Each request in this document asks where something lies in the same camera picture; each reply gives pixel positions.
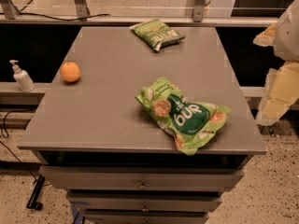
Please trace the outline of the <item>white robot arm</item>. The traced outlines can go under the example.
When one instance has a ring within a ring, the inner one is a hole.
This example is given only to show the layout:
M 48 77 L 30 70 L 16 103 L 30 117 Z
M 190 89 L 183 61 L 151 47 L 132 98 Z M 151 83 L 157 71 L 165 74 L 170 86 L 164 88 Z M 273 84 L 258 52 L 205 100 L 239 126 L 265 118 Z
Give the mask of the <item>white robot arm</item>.
M 294 0 L 278 21 L 253 39 L 255 45 L 272 47 L 284 61 L 266 75 L 256 123 L 271 126 L 299 100 L 299 0 Z

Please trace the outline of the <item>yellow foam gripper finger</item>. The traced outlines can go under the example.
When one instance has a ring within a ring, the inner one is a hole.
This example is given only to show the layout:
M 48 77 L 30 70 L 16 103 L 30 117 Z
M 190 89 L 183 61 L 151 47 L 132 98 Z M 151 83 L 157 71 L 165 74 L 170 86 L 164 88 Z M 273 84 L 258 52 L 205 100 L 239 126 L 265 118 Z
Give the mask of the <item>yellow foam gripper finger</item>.
M 299 63 L 285 62 L 278 70 L 270 68 L 258 106 L 256 123 L 272 126 L 299 99 Z
M 276 29 L 277 24 L 271 24 L 260 34 L 255 36 L 255 38 L 253 39 L 253 43 L 261 47 L 273 47 Z

